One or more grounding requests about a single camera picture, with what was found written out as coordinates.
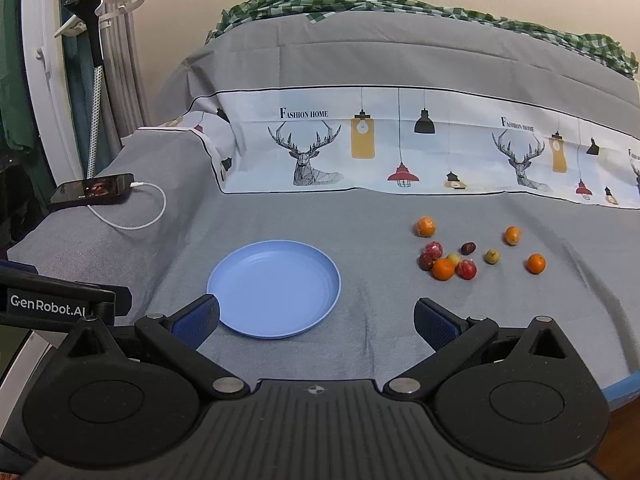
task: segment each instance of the blue plate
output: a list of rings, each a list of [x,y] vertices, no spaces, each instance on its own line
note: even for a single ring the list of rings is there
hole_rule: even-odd
[[[320,323],[340,296],[340,272],[315,247],[268,240],[229,254],[209,277],[220,321],[244,335],[280,339]]]

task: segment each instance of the small yellow fruit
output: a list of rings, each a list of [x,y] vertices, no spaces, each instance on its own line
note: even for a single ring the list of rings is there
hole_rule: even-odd
[[[462,261],[462,256],[460,256],[458,253],[447,254],[447,260],[450,260],[457,269],[458,265]]]
[[[495,265],[500,261],[500,253],[495,249],[489,249],[484,255],[484,260],[490,265]]]

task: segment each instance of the white hook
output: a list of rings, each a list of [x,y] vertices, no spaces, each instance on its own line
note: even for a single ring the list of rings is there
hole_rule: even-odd
[[[95,10],[96,14],[104,9],[105,4],[117,4],[115,10],[111,12],[107,12],[100,16],[100,28],[107,28],[111,25],[110,20],[117,16],[121,16],[123,14],[127,14],[128,12],[133,12],[139,6],[141,6],[145,0],[102,0],[102,3]],[[59,36],[77,36],[86,30],[86,25],[80,18],[76,15],[73,15],[71,18],[66,20],[65,24],[60,27],[56,33],[54,34],[54,38]]]

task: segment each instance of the orange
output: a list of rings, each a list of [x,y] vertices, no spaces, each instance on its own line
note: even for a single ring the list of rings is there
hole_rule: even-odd
[[[507,230],[504,232],[504,241],[509,245],[517,245],[520,241],[520,234],[522,234],[522,232],[515,225],[507,227]]]
[[[433,263],[433,267],[431,267],[431,273],[437,280],[446,282],[451,276],[456,273],[456,266],[448,258],[439,258]]]
[[[415,233],[418,236],[429,237],[436,232],[436,222],[430,216],[423,216],[415,223]]]
[[[532,254],[527,260],[527,269],[533,274],[540,274],[546,267],[546,260],[542,254]]]

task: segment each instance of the wooden floor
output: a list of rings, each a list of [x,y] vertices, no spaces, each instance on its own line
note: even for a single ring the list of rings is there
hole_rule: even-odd
[[[594,463],[609,480],[640,480],[640,399],[611,414]]]

